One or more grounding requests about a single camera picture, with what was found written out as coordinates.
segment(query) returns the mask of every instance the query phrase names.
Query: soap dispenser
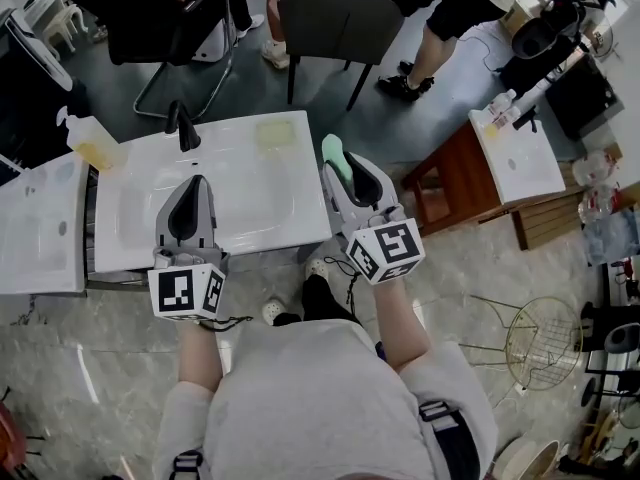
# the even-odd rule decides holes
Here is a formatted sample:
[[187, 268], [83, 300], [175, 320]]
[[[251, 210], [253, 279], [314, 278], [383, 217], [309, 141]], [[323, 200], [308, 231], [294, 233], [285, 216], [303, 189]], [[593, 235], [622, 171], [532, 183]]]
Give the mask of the soap dispenser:
[[69, 115], [65, 106], [59, 110], [56, 124], [60, 126], [63, 121], [69, 130], [67, 146], [98, 171], [106, 171], [125, 163], [126, 153], [122, 146], [94, 116], [80, 118]]

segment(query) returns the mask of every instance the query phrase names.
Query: faucet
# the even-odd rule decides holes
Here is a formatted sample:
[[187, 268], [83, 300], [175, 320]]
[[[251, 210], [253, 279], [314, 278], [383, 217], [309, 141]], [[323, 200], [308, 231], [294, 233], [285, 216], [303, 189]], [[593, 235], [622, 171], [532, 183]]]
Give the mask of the faucet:
[[180, 151], [186, 153], [200, 145], [201, 139], [191, 122], [187, 107], [180, 100], [174, 100], [169, 105], [167, 126], [164, 132], [166, 134], [175, 133], [177, 128], [180, 128]]

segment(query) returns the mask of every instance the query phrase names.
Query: white countertop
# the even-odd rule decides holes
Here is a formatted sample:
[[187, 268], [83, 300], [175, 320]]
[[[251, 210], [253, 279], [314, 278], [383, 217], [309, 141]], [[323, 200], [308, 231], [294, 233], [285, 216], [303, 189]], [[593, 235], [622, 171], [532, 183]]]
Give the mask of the white countertop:
[[152, 267], [156, 216], [195, 174], [211, 186], [215, 241], [231, 255], [331, 238], [306, 112], [204, 123], [196, 131], [202, 143], [186, 153], [177, 133], [121, 144], [126, 165], [98, 179], [97, 272]]
[[502, 204], [565, 190], [558, 161], [540, 121], [536, 120], [537, 133], [530, 123], [519, 130], [509, 124], [497, 136], [489, 136], [478, 121], [480, 115], [479, 110], [472, 110], [469, 120]]
[[88, 170], [69, 153], [0, 187], [0, 293], [84, 290]]

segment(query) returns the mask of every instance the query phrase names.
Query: black sneaker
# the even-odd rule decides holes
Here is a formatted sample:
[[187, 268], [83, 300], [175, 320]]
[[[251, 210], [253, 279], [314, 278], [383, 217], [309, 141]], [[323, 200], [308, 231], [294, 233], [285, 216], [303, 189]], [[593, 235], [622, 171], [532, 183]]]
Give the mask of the black sneaker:
[[[408, 60], [401, 60], [400, 64], [398, 64], [398, 71], [405, 76], [409, 76], [412, 70], [413, 62], [409, 62]], [[435, 80], [433, 79], [433, 77], [425, 78], [420, 84], [420, 92], [427, 92], [429, 89], [431, 89], [431, 86], [434, 84], [434, 82]]]
[[419, 87], [410, 89], [407, 85], [407, 77], [401, 75], [378, 78], [378, 87], [389, 96], [407, 102], [414, 102], [422, 95]]

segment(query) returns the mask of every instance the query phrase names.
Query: green sponge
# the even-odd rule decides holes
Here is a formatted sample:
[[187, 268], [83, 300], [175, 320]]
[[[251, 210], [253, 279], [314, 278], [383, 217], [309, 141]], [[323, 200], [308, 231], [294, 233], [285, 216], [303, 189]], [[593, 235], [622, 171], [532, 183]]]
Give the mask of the green sponge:
[[353, 169], [344, 157], [342, 141], [332, 133], [322, 141], [322, 158], [333, 164], [347, 186], [353, 187]]

